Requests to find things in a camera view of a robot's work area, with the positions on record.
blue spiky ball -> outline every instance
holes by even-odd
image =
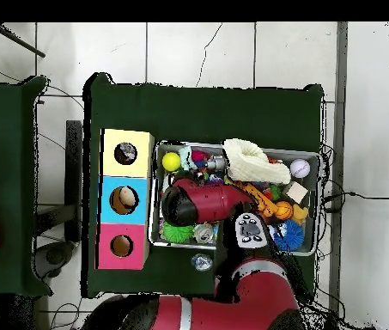
[[[275,229],[272,238],[280,250],[293,252],[304,242],[304,231],[302,230],[302,227],[293,220],[286,220],[284,223],[281,223],[278,228]]]

shape sorter box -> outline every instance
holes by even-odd
[[[131,252],[126,257],[118,257],[112,251],[113,239],[122,235],[128,236],[133,242]],[[146,228],[144,225],[101,223],[98,250],[100,262],[98,269],[141,270],[149,255]]]
[[[103,174],[105,176],[139,177],[151,176],[151,156],[155,147],[155,139],[146,131],[123,131],[104,129],[103,134]],[[132,164],[123,165],[116,161],[114,151],[121,143],[132,144],[137,152],[136,160]]]
[[[115,150],[122,143],[134,147],[136,158],[133,162],[122,164],[115,158]],[[147,132],[101,130],[99,183],[102,183],[102,194],[100,233],[96,237],[97,269],[143,269],[149,254],[147,230],[153,148],[154,139]],[[127,214],[116,212],[110,204],[112,193],[122,186],[129,187],[136,198],[134,208]],[[120,236],[128,238],[131,246],[124,256],[116,255],[113,250],[113,242]]]

black tripod leg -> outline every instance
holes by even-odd
[[[46,55],[39,51],[37,48],[34,48],[33,46],[29,45],[27,42],[24,42],[20,38],[13,35],[10,31],[6,30],[4,27],[0,27],[0,34],[4,35],[6,38],[13,40],[15,43],[18,43],[19,45],[25,47],[29,51],[35,53],[37,56],[40,56],[42,58],[46,57]]]

white baseball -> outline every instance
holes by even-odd
[[[290,173],[297,179],[302,179],[310,173],[310,165],[303,159],[297,159],[290,165]]]

yellow tennis ball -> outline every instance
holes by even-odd
[[[162,158],[162,166],[168,172],[173,172],[180,167],[180,157],[177,153],[168,152]]]
[[[276,206],[278,207],[278,210],[275,213],[275,216],[278,219],[287,220],[290,219],[294,214],[294,209],[292,208],[292,205],[289,204],[287,201],[278,201],[276,203]]]

